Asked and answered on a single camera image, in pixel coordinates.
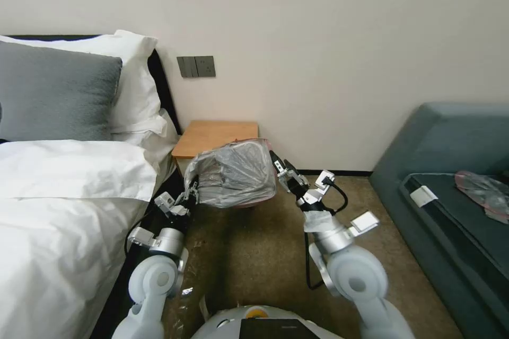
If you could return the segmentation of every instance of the floor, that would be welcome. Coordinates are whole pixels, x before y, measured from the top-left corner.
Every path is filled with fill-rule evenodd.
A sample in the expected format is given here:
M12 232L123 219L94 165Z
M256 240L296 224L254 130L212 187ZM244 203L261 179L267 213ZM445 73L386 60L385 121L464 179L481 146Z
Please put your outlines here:
M346 224L366 210L381 220L381 226L356 243L382 262L390 282L387 299L406 317L415 337L462 338L368 179L338 177L336 183L350 201L338 214L341 222ZM331 190L324 202L335 208L342 199ZM203 323L198 303L205 296L211 314L237 305L272 305L346 339L359 338L358 315L347 300L333 298L325 287L310 291L306 286L302 223L294 196L282 189L252 208L199 206L186 237L189 262L183 288L192 292L166 303L166 337L191 337ZM314 283L319 274L314 265L312 270Z

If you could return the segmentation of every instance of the white label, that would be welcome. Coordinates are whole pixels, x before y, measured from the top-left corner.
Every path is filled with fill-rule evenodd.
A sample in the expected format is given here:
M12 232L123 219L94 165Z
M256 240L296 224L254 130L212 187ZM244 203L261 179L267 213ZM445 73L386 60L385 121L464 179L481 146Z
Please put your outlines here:
M419 208L425 206L430 201L438 200L438 197L425 185L417 188L410 194L410 197Z

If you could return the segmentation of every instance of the black cable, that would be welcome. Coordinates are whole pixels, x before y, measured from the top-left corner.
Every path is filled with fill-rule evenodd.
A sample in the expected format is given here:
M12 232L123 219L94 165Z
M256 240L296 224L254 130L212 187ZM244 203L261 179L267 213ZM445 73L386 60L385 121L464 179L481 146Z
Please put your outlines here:
M346 195L345 191L343 191L340 187L338 187L329 177L326 177L323 179L323 183L330 185L333 187L336 191L338 191L341 196L343 196L343 199L345 199L343 205L336 209L335 211L331 212L331 215L335 215L337 212L341 212L343 209L345 209L348 206L348 196Z
M146 218L148 215L150 215L150 213L154 210L154 204L152 201L150 201L150 203L148 204L148 207L147 207L147 210L145 212L145 214L143 216L141 216L132 226L131 228L127 231L127 234L126 234L126 237L124 238L124 254L126 255L127 257L127 243L129 242L128 238L129 238L129 235L131 234L131 232L134 230L134 228L136 228L138 226L138 224L140 222L143 221L144 218Z
M319 288L320 286L323 285L323 280L314 284L314 285L311 285L311 274L310 274L310 268L309 268L309 250L308 250L308 247L309 247L309 238L308 238L308 234L306 232L304 232L304 251L306 252L306 283L308 284L308 288L310 290L316 290L317 288Z

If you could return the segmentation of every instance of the clear plastic bag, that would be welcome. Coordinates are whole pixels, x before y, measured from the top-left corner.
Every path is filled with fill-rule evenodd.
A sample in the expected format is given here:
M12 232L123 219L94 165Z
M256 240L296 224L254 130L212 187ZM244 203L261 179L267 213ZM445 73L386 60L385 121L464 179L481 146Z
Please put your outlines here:
M275 172L265 139L242 140L199 154L186 169L186 189L196 175L198 202L217 208L248 206L276 194Z
M484 208L486 216L509 224L509 186L468 171L454 176L458 189Z
M182 339L185 337L184 322L189 320L189 307L193 288L186 288L181 291L179 297L172 301L172 305L166 304L166 316L169 319L165 325L165 337L172 339Z

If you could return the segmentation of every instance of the wall socket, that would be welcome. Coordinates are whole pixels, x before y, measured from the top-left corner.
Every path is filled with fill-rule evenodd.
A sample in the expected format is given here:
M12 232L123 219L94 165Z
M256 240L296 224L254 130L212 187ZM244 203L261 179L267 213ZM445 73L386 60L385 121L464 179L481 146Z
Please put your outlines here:
M177 57L183 78L215 77L213 56Z

